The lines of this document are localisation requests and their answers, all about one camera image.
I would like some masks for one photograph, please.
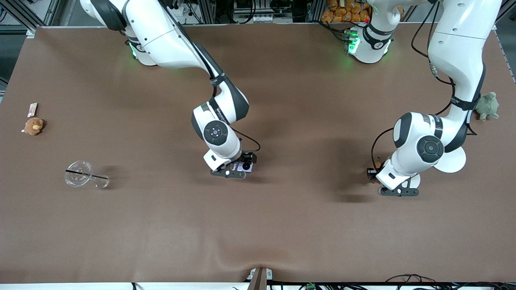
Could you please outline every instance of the cable connector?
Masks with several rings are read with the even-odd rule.
[[[430,66],[430,71],[432,72],[433,76],[434,77],[439,77],[439,75],[437,74],[436,67],[431,62],[429,62],[428,65]]]

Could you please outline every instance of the black straw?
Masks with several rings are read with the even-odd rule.
[[[80,175],[86,175],[86,176],[91,176],[91,177],[95,177],[95,178],[102,178],[102,179],[109,179],[109,178],[106,178],[106,177],[102,177],[102,176],[98,176],[98,175],[93,175],[93,174],[87,174],[87,173],[82,173],[82,172],[77,172],[77,171],[73,171],[73,170],[65,170],[66,172],[69,172],[69,173],[75,173],[75,174],[80,174]]]

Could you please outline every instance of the turtle plush toy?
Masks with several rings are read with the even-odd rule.
[[[496,93],[490,92],[480,97],[475,110],[480,115],[480,120],[482,121],[485,121],[487,116],[498,119],[500,117],[496,113],[498,106],[498,101],[496,101]]]

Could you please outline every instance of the brown table surface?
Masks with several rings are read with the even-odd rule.
[[[251,104],[234,126],[262,150],[243,181],[209,174],[191,127],[204,71],[144,67],[107,29],[37,30],[0,105],[0,281],[241,281],[256,266],[283,281],[515,281],[516,99],[495,35],[482,92],[500,119],[473,121],[466,167],[425,171],[412,198],[365,176],[378,133],[450,99],[410,48],[416,27],[375,65],[315,24],[188,28]],[[32,102],[36,137],[20,133]],[[76,160],[107,170],[111,190],[68,186]]]

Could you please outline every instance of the gray floor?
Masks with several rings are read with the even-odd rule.
[[[83,11],[79,0],[68,0],[65,6],[63,16],[58,20],[60,25],[101,26],[98,20],[91,18]],[[410,21],[422,21],[426,15],[424,10],[428,11],[425,7],[421,7],[414,13]],[[513,9],[496,24],[498,37],[504,48],[508,63],[513,68],[516,68],[516,22],[509,20],[509,16],[515,12],[516,9]],[[14,69],[24,39],[25,36],[0,35],[0,76],[7,80]]]

